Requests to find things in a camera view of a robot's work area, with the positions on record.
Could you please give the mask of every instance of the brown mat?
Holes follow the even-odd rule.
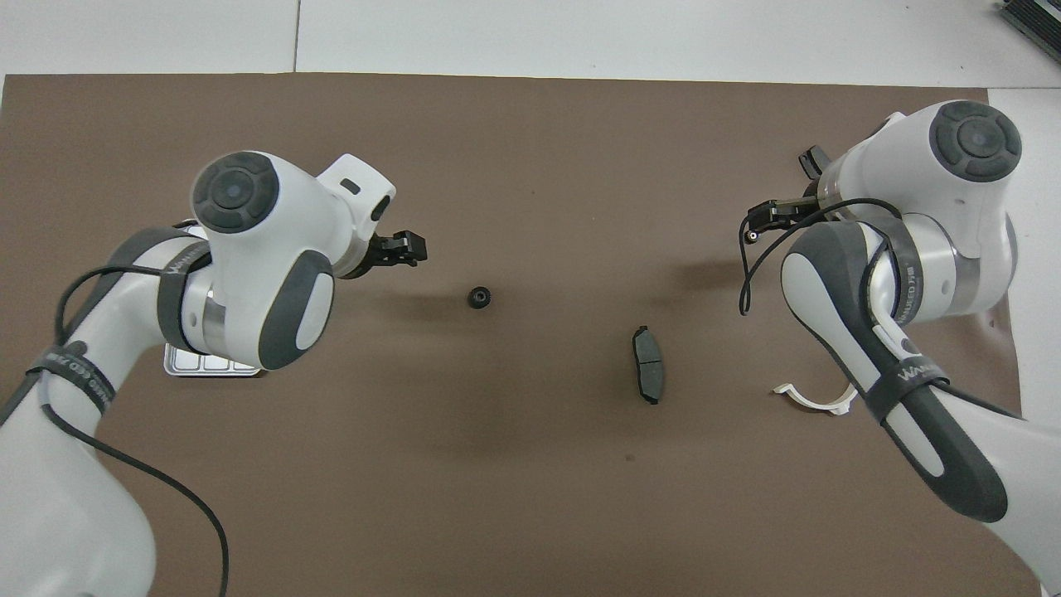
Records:
[[[241,148],[316,173],[341,153],[398,187],[381,231],[431,258],[338,284],[317,348],[250,381],[149,352],[101,439],[182,480],[232,545],[232,596],[1033,595],[952,513],[789,315],[783,252],[736,311],[745,210],[805,186],[893,110],[982,89],[399,75],[10,76],[0,260],[10,396],[55,298],[135,230],[190,215]],[[494,302],[465,304],[474,285]],[[911,330],[1006,407],[1005,308]],[[648,326],[662,404],[638,396]],[[216,540],[182,497],[107,462],[158,544],[155,596],[210,595]]]

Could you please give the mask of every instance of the black ribbed object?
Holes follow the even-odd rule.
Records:
[[[1002,16],[1061,63],[1061,6],[1057,0],[1007,0]]]

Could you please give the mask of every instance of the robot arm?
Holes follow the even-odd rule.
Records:
[[[138,232],[111,256],[86,304],[0,409],[0,594],[143,596],[154,539],[92,450],[55,427],[48,404],[92,436],[146,349],[188,350],[278,369],[319,338],[334,277],[427,258],[408,231],[376,226],[390,182],[350,155],[313,177],[268,154],[208,165],[192,193],[209,242]]]
[[[921,478],[985,523],[1050,595],[1061,593],[1061,436],[963,394],[900,324],[976,313],[1009,285],[1015,248],[1002,190],[1020,138],[1001,112],[950,102],[885,125],[812,185],[838,210],[793,244],[785,301],[825,347]]]

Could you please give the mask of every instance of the white plastic clip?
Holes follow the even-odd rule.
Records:
[[[787,394],[789,399],[796,401],[797,403],[815,410],[828,410],[829,412],[839,416],[847,415],[851,411],[851,401],[858,397],[858,391],[855,387],[848,384],[848,389],[843,391],[843,394],[829,404],[813,403],[803,398],[803,394],[799,393],[792,384],[782,384],[773,389],[775,394]]]

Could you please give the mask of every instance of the small black wheel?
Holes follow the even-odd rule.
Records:
[[[490,288],[485,285],[476,285],[468,293],[468,306],[472,310],[482,310],[490,304]]]

